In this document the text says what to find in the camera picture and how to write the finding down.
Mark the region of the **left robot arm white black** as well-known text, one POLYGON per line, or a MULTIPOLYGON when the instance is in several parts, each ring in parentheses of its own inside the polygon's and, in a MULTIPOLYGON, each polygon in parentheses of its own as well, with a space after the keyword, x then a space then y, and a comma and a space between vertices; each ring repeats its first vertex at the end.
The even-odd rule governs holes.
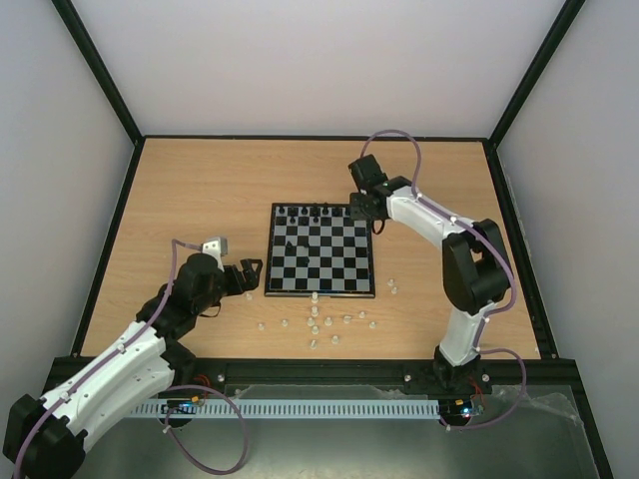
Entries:
POLYGON ((158 294, 125 331, 72 377, 11 407, 3 443, 16 478, 71 478, 87 454, 137 406, 166 390, 189 389, 195 356, 180 340, 226 296, 260 284, 263 263, 222 265, 197 252, 174 263, 158 294))

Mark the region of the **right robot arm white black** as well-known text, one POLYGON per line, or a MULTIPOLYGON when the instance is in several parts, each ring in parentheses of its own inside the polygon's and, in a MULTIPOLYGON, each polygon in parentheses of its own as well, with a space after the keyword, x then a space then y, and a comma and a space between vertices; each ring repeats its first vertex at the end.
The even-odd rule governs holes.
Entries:
POLYGON ((348 165, 356 191, 354 219, 403 224, 441 252, 442 284, 452 306, 444 338, 433 355, 433 376, 445 391, 465 384, 480 357, 486 321, 500 309, 515 280, 498 224, 461 217, 423 195, 409 179, 389 178, 373 155, 348 165))

